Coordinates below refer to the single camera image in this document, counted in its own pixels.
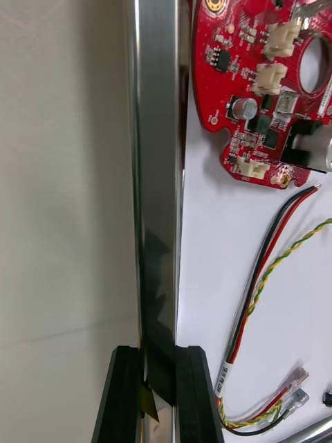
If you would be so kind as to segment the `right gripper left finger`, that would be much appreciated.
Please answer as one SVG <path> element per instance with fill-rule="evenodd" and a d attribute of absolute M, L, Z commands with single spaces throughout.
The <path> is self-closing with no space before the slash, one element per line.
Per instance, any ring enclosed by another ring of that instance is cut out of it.
<path fill-rule="evenodd" d="M 140 364 L 136 347 L 118 346 L 112 352 L 92 442 L 141 440 Z"/>

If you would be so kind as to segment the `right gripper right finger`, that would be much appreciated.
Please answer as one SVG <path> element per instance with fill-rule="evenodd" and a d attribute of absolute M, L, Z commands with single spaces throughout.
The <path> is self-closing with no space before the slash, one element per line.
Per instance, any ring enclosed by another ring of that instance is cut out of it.
<path fill-rule="evenodd" d="M 205 351 L 176 347 L 176 442 L 223 442 Z"/>

